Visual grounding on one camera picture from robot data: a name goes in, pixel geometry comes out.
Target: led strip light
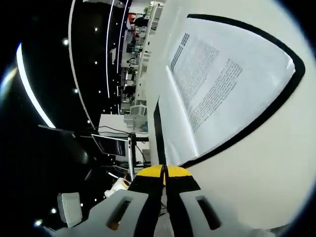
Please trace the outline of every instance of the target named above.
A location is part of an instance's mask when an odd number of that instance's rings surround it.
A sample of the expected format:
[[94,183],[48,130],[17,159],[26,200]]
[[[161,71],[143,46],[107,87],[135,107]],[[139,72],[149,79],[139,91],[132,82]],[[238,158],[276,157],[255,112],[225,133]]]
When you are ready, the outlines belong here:
[[38,114],[40,115],[40,117],[47,124],[47,126],[51,127],[51,128],[56,128],[54,126],[54,124],[50,121],[49,117],[45,114],[44,110],[40,106],[38,100],[36,99],[32,89],[31,89],[31,86],[30,86],[29,80],[26,76],[26,72],[25,72],[25,68],[24,68],[23,56],[22,56],[22,44],[19,45],[19,47],[16,51],[16,60],[17,60],[17,64],[18,64],[18,69],[19,69],[21,81],[23,83],[24,89],[25,89],[29,99],[31,100],[31,103],[35,107],[35,109],[38,112]]
[[124,9],[124,14],[123,14],[123,19],[122,19],[122,23],[121,23],[121,25],[120,25],[119,40],[118,40],[118,63],[117,63],[117,74],[119,73],[119,46],[120,46],[120,39],[121,39],[121,34],[122,34],[122,29],[123,29],[123,22],[124,22],[124,18],[125,18],[125,13],[126,13],[127,4],[128,4],[128,0],[126,1],[126,4],[125,4],[125,9]]
[[112,16],[112,11],[113,11],[113,5],[114,5],[114,0],[112,0],[112,4],[111,4],[110,15],[109,15],[109,20],[108,20],[107,40],[106,40],[106,45],[105,45],[105,70],[107,74],[108,98],[110,98],[109,74],[108,74],[108,43],[109,43],[109,29],[110,29],[110,21],[111,21],[111,16]]
[[90,118],[90,116],[88,114],[88,110],[87,110],[87,108],[84,105],[82,95],[80,93],[80,89],[79,89],[79,85],[78,85],[78,81],[77,81],[77,77],[76,77],[76,73],[75,73],[73,52],[72,52],[72,48],[71,48],[71,23],[73,21],[73,12],[74,12],[74,8],[75,8],[75,2],[76,2],[76,0],[73,0],[73,2],[71,4],[70,15],[69,15],[69,23],[68,23],[68,46],[69,46],[70,65],[71,65],[71,69],[72,69],[74,80],[75,80],[76,89],[78,90],[78,95],[79,95],[82,107],[83,107],[83,109],[85,111],[85,114],[88,117],[88,120],[90,121],[90,124],[95,129],[95,127],[94,127],[94,125],[92,123],[92,120],[91,120],[91,118]]

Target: screen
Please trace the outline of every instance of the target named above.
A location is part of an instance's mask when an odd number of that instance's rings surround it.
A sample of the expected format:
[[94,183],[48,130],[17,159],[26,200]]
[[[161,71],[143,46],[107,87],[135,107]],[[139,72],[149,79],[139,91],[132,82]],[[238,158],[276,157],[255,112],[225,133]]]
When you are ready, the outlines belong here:
[[125,156],[125,145],[127,144],[127,140],[95,134],[93,134],[92,137],[102,153]]

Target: desk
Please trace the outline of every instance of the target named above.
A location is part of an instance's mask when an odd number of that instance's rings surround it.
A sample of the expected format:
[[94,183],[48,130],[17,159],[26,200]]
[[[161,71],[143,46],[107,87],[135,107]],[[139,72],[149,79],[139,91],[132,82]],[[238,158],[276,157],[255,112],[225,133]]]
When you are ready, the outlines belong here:
[[[152,163],[158,163],[153,114],[158,98],[166,93],[168,53],[189,13],[229,17],[258,27],[289,46],[305,63],[301,83],[268,121],[232,147],[189,168],[205,192],[213,190],[229,201],[246,224],[266,229],[288,224],[315,182],[316,107],[311,103],[316,101],[316,67],[299,28],[274,1],[166,2],[146,74]],[[174,160],[166,157],[166,162]]]

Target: person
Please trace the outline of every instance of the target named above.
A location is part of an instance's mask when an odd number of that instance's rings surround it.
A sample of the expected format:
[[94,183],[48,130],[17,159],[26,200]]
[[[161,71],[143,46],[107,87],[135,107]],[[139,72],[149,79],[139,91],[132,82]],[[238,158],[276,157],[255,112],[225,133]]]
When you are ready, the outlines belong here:
[[134,24],[135,26],[138,27],[143,27],[143,26],[147,26],[149,22],[149,19],[145,19],[144,17],[138,17],[135,21]]
[[124,88],[123,93],[126,94],[128,97],[133,96],[136,91],[136,85],[128,85]]
[[136,65],[137,64],[137,59],[136,58],[130,58],[129,60],[127,60],[127,63]]

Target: black border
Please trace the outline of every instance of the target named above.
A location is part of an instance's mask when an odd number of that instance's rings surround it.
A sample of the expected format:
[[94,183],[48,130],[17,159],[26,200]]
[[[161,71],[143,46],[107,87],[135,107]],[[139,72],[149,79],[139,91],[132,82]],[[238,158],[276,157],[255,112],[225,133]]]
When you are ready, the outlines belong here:
[[160,117],[160,109],[159,109],[159,98],[158,98],[156,108],[154,111],[157,154],[158,154],[159,164],[166,164],[166,155],[164,153],[164,140],[163,140],[163,134],[162,134],[161,117]]
[[252,25],[249,25],[247,23],[234,20],[227,17],[222,16],[214,16],[214,15],[202,15],[202,14],[189,14],[187,18],[193,18],[193,19],[200,19],[200,20],[208,20],[208,21],[215,21],[220,22],[236,27],[240,27],[242,29],[251,31],[255,34],[260,35],[261,37],[265,38],[266,40],[274,43],[276,46],[278,46],[280,49],[285,51],[293,60],[293,63],[295,65],[295,73],[293,74],[291,80],[288,82],[288,84],[285,86],[283,91],[280,93],[280,95],[260,114],[252,123],[250,123],[247,127],[245,127],[242,131],[240,131],[238,134],[236,134],[233,138],[222,144],[221,146],[217,147],[216,149],[210,151],[209,153],[201,156],[200,158],[197,158],[195,160],[190,160],[181,167],[188,168],[195,164],[198,164],[208,158],[211,158],[212,156],[226,150],[227,148],[231,147],[235,143],[239,142],[246,136],[248,136],[250,133],[252,133],[254,130],[256,130],[258,127],[260,127],[265,121],[267,121],[290,97],[290,95],[294,92],[298,84],[300,83],[302,77],[305,74],[305,65],[302,61],[302,59],[294,53],[289,47],[287,47],[284,43],[282,43],[280,40],[275,38],[274,36],[268,34],[267,32],[264,32],[263,30],[254,27]]

